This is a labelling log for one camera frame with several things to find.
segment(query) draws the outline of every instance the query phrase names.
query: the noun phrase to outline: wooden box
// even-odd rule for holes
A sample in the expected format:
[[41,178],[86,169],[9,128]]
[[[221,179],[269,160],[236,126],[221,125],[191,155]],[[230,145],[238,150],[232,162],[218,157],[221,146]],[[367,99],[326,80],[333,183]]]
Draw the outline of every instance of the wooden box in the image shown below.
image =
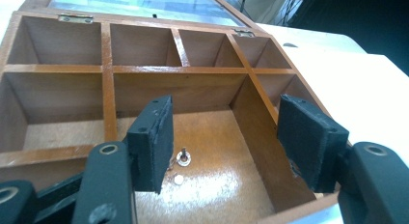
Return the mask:
[[42,189],[81,172],[93,146],[122,140],[151,99],[172,95],[175,154],[192,162],[160,195],[137,194],[141,222],[248,223],[314,200],[276,136],[281,94],[319,101],[274,38],[248,30],[14,13],[0,52],[0,182]]

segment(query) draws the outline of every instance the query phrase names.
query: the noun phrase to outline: black rubber pad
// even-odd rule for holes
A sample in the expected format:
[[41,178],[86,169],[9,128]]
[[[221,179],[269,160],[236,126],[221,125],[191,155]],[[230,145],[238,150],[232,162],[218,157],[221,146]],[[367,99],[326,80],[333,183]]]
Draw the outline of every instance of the black rubber pad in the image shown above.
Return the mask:
[[278,138],[293,169],[314,192],[334,192],[337,154],[349,132],[311,103],[282,95]]
[[172,98],[152,100],[129,128],[123,142],[131,154],[135,191],[160,193],[174,151]]

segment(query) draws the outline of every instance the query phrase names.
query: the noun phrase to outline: metal screw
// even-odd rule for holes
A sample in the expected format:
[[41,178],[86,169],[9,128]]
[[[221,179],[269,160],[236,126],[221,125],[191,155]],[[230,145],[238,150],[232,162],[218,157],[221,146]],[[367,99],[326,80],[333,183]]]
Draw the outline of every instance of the metal screw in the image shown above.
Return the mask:
[[177,154],[177,164],[180,166],[187,166],[191,161],[190,153],[186,151],[186,148],[182,148],[181,152]]
[[186,162],[186,161],[187,161],[186,148],[181,149],[180,159],[181,159],[183,162]]

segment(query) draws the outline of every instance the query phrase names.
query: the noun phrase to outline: white surface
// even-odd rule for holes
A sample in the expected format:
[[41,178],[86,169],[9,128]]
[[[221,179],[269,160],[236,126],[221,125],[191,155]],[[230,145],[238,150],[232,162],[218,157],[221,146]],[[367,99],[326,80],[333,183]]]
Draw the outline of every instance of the white surface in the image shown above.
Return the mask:
[[20,7],[24,0],[0,0],[0,42],[9,26],[12,13]]
[[259,24],[280,45],[349,141],[394,150],[409,166],[409,77],[345,35]]
[[286,28],[260,23],[258,23],[258,26],[264,29],[267,33],[273,35],[281,46],[284,46],[285,43],[292,43],[300,49],[308,49],[310,51],[366,53],[361,46],[346,35]]

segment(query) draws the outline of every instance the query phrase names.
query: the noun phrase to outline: screw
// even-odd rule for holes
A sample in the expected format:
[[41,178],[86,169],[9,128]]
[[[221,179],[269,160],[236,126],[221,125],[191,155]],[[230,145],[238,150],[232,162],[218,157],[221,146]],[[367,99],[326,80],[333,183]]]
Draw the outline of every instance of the screw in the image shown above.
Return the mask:
[[186,161],[187,161],[186,148],[181,149],[180,159],[181,159],[181,161],[183,161],[183,162],[186,162]]

